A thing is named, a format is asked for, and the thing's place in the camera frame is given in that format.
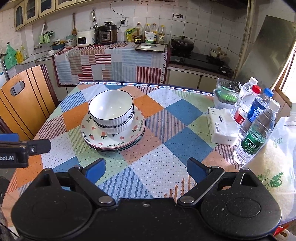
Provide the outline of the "large white sun plate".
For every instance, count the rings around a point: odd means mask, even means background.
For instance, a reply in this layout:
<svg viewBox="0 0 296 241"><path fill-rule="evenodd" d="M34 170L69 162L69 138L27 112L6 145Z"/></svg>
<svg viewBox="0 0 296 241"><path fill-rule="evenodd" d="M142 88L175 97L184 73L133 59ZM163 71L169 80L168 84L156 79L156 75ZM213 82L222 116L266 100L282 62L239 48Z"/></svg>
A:
<svg viewBox="0 0 296 241"><path fill-rule="evenodd" d="M81 132L81 135L89 147L101 152L112 153L126 150L134 146L140 141L144 135L144 131L128 131L114 135L109 135L105 132L96 133L91 131L90 133Z"/></svg>

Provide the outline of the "white bowl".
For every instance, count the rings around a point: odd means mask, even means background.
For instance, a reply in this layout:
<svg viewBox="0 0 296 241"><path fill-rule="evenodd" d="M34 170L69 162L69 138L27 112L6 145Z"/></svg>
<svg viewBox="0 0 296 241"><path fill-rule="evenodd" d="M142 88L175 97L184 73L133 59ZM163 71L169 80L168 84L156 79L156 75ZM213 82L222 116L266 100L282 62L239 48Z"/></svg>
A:
<svg viewBox="0 0 296 241"><path fill-rule="evenodd" d="M117 134L117 133L122 133L125 130L128 129L128 127L132 124L133 122L133 118L131 118L129 121L127 121L126 123L122 124L121 126L116 126L114 128L106 128L106 127L100 127L100 129L104 132L106 132L107 134Z"/></svg>
<svg viewBox="0 0 296 241"><path fill-rule="evenodd" d="M107 130L110 130L110 129L127 129L128 126L130 126L133 122L133 118L134 118L134 113L132 113L130 115L130 117L128 117L128 119L126 121L124 121L123 123L121 123L120 125L115 125L115 126L103 126L99 123L97 123L95 120L93 120L93 122L99 126L100 128L104 128L104 129L107 129Z"/></svg>
<svg viewBox="0 0 296 241"><path fill-rule="evenodd" d="M103 126L120 125L133 113L133 97L126 91L115 89L97 94L89 102L88 112Z"/></svg>

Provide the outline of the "pink rabbit patterned plate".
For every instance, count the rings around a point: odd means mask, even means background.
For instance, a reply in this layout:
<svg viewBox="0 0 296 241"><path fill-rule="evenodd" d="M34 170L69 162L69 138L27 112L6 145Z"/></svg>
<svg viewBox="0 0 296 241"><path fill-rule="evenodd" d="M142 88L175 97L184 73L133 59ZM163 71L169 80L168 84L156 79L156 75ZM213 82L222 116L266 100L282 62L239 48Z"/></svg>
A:
<svg viewBox="0 0 296 241"><path fill-rule="evenodd" d="M100 151L116 151L134 144L139 140L145 130L145 118L139 108L134 107L133 120L129 126L120 133L109 133L98 127L90 114L82 120L81 135L90 147Z"/></svg>

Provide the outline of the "wooden chair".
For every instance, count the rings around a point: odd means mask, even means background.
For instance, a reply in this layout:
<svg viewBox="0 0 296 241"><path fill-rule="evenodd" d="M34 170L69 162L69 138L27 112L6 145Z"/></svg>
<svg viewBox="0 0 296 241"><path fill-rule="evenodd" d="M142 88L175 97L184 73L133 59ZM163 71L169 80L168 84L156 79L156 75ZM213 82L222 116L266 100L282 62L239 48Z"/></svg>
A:
<svg viewBox="0 0 296 241"><path fill-rule="evenodd" d="M57 106L46 66L28 68L1 87L1 131L32 140Z"/></svg>

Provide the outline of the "white tissue pack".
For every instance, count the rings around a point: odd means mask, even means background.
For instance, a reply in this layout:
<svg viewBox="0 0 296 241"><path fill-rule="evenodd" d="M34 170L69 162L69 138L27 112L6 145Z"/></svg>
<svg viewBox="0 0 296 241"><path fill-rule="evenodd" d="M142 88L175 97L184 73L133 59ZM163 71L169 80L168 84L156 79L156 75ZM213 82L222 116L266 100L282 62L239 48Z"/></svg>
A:
<svg viewBox="0 0 296 241"><path fill-rule="evenodd" d="M229 109L208 108L206 117L212 143L229 146L238 144L238 127Z"/></svg>

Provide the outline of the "green label water bottle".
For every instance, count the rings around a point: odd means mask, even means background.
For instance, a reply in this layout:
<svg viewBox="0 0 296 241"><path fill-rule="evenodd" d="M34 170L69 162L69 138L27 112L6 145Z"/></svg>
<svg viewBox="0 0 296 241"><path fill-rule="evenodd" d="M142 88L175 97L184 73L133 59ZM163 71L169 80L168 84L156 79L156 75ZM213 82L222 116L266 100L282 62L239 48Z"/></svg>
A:
<svg viewBox="0 0 296 241"><path fill-rule="evenodd" d="M256 117L246 136L233 153L236 163L244 165L249 162L268 140L273 131L276 114L279 109L280 104L272 99L269 106Z"/></svg>

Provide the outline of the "colourful patchwork tablecloth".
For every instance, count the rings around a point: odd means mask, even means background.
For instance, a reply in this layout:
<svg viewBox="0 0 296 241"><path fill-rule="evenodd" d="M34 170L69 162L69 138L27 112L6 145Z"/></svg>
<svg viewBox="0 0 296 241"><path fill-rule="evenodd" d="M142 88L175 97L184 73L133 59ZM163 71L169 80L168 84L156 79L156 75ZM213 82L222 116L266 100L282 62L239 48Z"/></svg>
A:
<svg viewBox="0 0 296 241"><path fill-rule="evenodd" d="M111 135L88 115L89 102L104 91L128 92L134 117L124 131ZM99 188L115 200L179 198L195 186L186 170L190 157L207 166L236 171L233 146L211 142L206 111L213 95L184 88L131 83L82 83L43 121L36 139L48 139L51 150L32 156L28 168L14 172L1 211L12 227L11 210L33 179L44 169L65 172L102 158L106 172Z"/></svg>

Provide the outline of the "bag of rice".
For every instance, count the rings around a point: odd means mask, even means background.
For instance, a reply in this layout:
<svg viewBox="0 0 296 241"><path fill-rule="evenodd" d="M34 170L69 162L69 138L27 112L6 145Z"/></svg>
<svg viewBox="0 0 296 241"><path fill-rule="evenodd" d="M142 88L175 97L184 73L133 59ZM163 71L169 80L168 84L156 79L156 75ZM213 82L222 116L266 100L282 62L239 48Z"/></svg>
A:
<svg viewBox="0 0 296 241"><path fill-rule="evenodd" d="M281 222L295 220L295 110L280 118L266 144L245 167L279 204Z"/></svg>

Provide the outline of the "red label water bottle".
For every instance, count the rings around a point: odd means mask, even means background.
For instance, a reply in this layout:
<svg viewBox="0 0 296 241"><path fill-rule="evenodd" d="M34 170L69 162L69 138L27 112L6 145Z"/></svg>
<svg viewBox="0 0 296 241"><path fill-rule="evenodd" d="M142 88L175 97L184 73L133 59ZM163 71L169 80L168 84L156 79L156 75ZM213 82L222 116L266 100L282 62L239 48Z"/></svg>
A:
<svg viewBox="0 0 296 241"><path fill-rule="evenodd" d="M253 85L250 92L248 92L239 104L239 108L237 109L236 113L234 114L234 121L241 126L245 121L247 114L254 102L255 98L259 96L261 92L261 88L258 85Z"/></svg>

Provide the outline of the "green plastic bag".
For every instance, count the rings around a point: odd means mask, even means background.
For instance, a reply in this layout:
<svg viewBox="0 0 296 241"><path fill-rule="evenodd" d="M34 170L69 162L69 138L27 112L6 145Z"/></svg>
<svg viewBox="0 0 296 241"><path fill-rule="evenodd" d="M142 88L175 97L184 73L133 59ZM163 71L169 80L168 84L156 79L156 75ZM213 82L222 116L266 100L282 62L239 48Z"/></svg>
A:
<svg viewBox="0 0 296 241"><path fill-rule="evenodd" d="M7 42L6 45L6 56L4 57L4 63L7 70L17 65L16 50L10 46L10 42Z"/></svg>

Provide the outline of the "blue label water bottle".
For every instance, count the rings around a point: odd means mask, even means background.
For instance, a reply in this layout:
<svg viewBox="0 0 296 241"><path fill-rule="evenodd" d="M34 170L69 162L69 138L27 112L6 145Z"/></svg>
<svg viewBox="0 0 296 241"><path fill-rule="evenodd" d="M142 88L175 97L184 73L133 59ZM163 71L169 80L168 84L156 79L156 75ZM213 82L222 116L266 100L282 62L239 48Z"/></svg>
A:
<svg viewBox="0 0 296 241"><path fill-rule="evenodd" d="M239 129L238 134L241 140L243 140L243 138L246 136L248 130L250 129L257 116L269 106L272 97L273 92L270 89L265 88L263 93L254 99L246 116L246 119Z"/></svg>

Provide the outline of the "striped counter cloth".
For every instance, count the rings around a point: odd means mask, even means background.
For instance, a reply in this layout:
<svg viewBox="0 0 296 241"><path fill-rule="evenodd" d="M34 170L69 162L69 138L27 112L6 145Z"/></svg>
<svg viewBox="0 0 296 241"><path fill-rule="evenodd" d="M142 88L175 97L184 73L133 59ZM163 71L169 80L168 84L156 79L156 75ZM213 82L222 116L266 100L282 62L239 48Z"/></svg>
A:
<svg viewBox="0 0 296 241"><path fill-rule="evenodd" d="M142 49L138 44L64 48L54 55L58 85L74 86L88 81L163 84L168 48Z"/></svg>

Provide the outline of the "small pot on stove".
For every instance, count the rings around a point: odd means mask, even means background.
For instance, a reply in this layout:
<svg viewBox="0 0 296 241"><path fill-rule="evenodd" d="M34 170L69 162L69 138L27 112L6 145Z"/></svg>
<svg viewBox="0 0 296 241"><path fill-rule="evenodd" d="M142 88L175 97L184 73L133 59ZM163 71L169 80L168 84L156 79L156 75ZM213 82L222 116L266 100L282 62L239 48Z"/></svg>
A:
<svg viewBox="0 0 296 241"><path fill-rule="evenodd" d="M210 48L210 56L216 59L225 60L227 57L227 53L221 50L220 47Z"/></svg>

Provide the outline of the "black wok with lid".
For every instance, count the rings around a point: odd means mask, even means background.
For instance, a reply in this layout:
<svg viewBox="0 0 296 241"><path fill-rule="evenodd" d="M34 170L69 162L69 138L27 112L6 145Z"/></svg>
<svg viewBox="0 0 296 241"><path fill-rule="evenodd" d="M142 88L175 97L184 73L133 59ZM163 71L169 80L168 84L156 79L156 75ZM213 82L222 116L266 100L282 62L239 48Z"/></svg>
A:
<svg viewBox="0 0 296 241"><path fill-rule="evenodd" d="M189 57L194 49L194 43L184 35L180 38L171 38L172 53L181 57Z"/></svg>

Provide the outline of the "oil bottle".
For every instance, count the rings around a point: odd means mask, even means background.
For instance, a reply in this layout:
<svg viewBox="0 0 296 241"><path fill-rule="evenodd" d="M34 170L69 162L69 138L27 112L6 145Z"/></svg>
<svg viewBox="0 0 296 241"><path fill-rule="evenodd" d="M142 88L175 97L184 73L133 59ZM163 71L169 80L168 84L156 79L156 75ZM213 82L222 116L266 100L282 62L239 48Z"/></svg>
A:
<svg viewBox="0 0 296 241"><path fill-rule="evenodd" d="M158 36L158 41L159 44L165 44L165 26L161 25L160 29L159 29L159 36Z"/></svg>

